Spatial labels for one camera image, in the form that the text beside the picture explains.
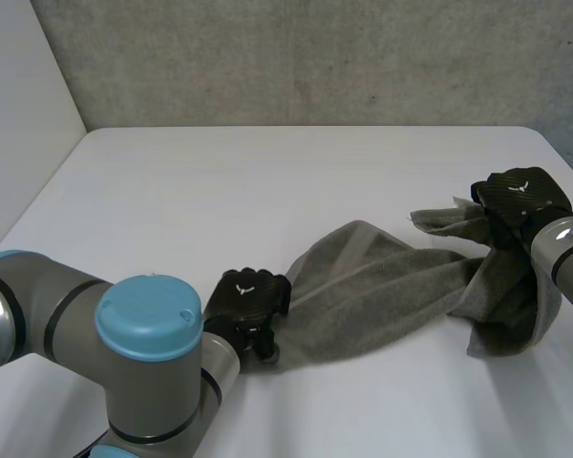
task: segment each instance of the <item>cloth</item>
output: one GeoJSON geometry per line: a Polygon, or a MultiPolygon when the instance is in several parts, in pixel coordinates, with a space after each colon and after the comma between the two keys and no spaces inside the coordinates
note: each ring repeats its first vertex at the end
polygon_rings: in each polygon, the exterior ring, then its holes
{"type": "Polygon", "coordinates": [[[286,273],[290,311],[272,328],[276,364],[247,352],[243,372],[285,371],[364,355],[451,314],[474,323],[467,352],[508,356],[537,343],[558,314],[561,294],[523,250],[499,251],[483,209],[412,213],[428,234],[474,240],[491,247],[486,258],[449,250],[413,249],[390,234],[353,221],[320,239],[286,273]]]}

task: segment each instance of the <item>white table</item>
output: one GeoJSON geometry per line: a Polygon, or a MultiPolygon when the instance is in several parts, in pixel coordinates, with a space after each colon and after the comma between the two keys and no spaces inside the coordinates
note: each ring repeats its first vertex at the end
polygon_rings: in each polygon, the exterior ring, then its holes
{"type": "MultiPolygon", "coordinates": [[[[109,129],[87,135],[0,245],[109,281],[164,273],[207,300],[221,273],[285,272],[364,219],[415,247],[410,211],[539,165],[573,202],[573,172],[523,128],[109,129]]],[[[242,377],[197,457],[573,457],[573,308],[533,351],[480,361],[442,318],[341,364],[242,377]]],[[[102,390],[39,357],[0,368],[0,457],[68,457],[106,427],[102,390]]]]}

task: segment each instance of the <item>white wall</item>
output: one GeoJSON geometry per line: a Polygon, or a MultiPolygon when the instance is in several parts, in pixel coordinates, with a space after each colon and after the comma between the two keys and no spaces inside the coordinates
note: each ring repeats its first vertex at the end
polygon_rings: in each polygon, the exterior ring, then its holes
{"type": "Polygon", "coordinates": [[[0,0],[0,240],[84,135],[30,2],[0,0]]]}

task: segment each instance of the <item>concrete wall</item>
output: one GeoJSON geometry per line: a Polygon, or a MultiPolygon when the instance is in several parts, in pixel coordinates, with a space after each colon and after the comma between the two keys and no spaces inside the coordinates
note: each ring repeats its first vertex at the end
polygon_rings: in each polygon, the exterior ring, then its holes
{"type": "Polygon", "coordinates": [[[27,0],[0,0],[0,240],[85,135],[27,0]]]}
{"type": "Polygon", "coordinates": [[[32,3],[89,129],[520,125],[573,167],[573,0],[32,3]]]}

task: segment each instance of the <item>gray robot arm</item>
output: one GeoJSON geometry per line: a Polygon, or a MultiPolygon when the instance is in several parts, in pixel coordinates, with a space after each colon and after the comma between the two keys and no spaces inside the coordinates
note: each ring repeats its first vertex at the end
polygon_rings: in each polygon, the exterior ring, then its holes
{"type": "Polygon", "coordinates": [[[489,217],[496,245],[520,244],[573,304],[573,211],[543,169],[512,169],[472,186],[489,217]]]}
{"type": "Polygon", "coordinates": [[[184,281],[112,285],[39,254],[1,253],[0,365],[28,353],[104,387],[110,429],[95,458],[193,456],[240,371],[233,347],[203,332],[184,281]]]}

